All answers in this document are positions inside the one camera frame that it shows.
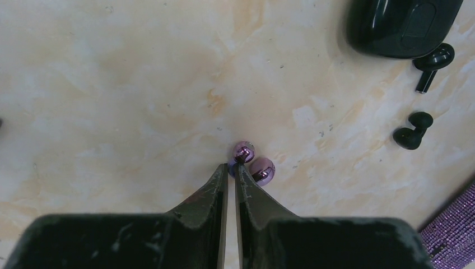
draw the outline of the marble pattern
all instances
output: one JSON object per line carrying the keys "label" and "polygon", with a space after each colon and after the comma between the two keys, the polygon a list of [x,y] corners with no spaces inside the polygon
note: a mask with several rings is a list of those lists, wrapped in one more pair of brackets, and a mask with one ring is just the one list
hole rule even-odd
{"label": "marble pattern", "polygon": [[[0,266],[40,215],[174,207],[242,139],[298,215],[420,226],[475,170],[475,1],[426,95],[410,61],[345,43],[348,2],[1,2]],[[407,151],[390,136],[417,110],[435,122]]]}

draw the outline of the black charging case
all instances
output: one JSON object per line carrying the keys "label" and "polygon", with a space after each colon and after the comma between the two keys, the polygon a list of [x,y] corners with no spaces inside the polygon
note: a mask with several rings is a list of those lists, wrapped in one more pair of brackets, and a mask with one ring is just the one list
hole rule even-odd
{"label": "black charging case", "polygon": [[353,0],[348,42],[364,53],[413,59],[447,36],[463,0]]}

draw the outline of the purple textured fabric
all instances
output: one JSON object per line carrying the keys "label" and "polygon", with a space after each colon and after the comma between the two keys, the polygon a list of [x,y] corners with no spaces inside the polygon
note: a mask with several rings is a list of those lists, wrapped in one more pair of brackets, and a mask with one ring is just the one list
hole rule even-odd
{"label": "purple textured fabric", "polygon": [[435,269],[462,269],[475,261],[475,183],[421,231]]}

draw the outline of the wireless earbud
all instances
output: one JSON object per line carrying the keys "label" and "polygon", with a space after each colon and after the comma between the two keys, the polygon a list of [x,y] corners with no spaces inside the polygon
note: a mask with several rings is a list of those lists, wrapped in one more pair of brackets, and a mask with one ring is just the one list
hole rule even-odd
{"label": "wireless earbud", "polygon": [[416,112],[409,116],[409,122],[414,125],[416,129],[398,129],[394,132],[393,138],[401,147],[407,150],[415,150],[421,144],[427,129],[434,123],[434,119],[428,113]]}
{"label": "wireless earbud", "polygon": [[430,54],[414,59],[412,61],[414,66],[424,71],[419,84],[417,84],[416,91],[425,94],[429,90],[437,70],[448,66],[454,60],[454,57],[454,48],[447,43],[442,43]]}

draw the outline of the earbud stem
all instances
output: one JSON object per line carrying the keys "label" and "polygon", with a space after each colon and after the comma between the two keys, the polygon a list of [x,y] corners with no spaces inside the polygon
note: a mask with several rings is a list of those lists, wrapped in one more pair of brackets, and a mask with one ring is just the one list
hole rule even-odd
{"label": "earbud stem", "polygon": [[425,71],[422,73],[419,84],[417,84],[416,91],[420,94],[425,94],[429,90],[432,80],[434,80],[435,74],[437,74],[437,70]]}

